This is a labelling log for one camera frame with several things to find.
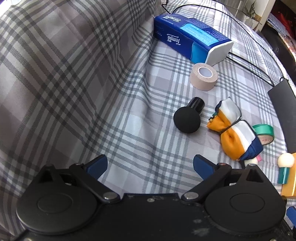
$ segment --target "metal bolt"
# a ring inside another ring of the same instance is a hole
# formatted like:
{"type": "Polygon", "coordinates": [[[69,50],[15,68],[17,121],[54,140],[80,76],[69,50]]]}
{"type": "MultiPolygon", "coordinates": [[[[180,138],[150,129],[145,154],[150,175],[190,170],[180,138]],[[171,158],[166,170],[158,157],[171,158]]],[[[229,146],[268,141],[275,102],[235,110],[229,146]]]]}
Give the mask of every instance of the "metal bolt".
{"type": "Polygon", "coordinates": [[[148,198],[148,199],[147,199],[147,202],[154,202],[154,201],[155,201],[154,198],[148,198]]]}
{"type": "Polygon", "coordinates": [[[187,200],[193,200],[193,199],[196,199],[198,198],[198,193],[196,192],[187,192],[184,194],[184,197],[187,199],[187,200]]]}
{"type": "Polygon", "coordinates": [[[113,200],[117,197],[118,197],[118,194],[115,192],[106,192],[103,195],[103,198],[105,198],[106,200],[113,200]]]}

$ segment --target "blue tempo tissue package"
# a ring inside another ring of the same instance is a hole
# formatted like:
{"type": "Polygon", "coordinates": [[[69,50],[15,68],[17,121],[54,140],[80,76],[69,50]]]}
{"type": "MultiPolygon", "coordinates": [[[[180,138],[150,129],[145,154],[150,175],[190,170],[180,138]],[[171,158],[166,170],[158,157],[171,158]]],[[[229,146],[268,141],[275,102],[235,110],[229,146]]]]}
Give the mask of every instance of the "blue tempo tissue package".
{"type": "Polygon", "coordinates": [[[154,18],[154,36],[193,63],[213,66],[224,60],[233,42],[187,14],[163,14],[154,18]]]}

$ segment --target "orange box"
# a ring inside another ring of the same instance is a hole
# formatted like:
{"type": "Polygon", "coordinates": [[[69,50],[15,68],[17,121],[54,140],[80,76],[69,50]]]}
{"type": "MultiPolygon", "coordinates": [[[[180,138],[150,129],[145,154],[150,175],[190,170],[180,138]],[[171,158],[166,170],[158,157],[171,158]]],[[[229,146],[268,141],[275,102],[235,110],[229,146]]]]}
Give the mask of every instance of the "orange box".
{"type": "Polygon", "coordinates": [[[295,162],[289,170],[287,184],[283,184],[281,195],[288,198],[296,199],[296,153],[293,153],[292,155],[295,158],[295,162]]]}

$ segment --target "white pot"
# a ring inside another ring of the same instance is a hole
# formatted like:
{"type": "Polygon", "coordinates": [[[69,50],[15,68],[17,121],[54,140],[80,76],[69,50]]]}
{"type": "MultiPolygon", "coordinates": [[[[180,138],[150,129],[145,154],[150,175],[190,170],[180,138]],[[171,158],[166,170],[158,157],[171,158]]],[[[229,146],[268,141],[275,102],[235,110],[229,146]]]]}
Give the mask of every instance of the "white pot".
{"type": "Polygon", "coordinates": [[[252,21],[252,19],[251,19],[251,18],[248,18],[248,19],[245,21],[245,24],[246,24],[247,26],[249,26],[250,28],[252,28],[252,26],[253,26],[253,21],[252,21]]]}

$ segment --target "green ribbon roll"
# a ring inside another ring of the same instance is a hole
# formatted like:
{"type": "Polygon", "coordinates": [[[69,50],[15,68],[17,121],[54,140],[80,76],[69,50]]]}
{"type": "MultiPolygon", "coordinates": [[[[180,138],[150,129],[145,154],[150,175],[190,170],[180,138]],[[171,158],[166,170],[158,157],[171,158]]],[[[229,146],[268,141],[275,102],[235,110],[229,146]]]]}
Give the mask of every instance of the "green ribbon roll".
{"type": "Polygon", "coordinates": [[[268,145],[274,140],[274,129],[267,124],[258,124],[253,126],[261,144],[263,146],[268,145]]]}

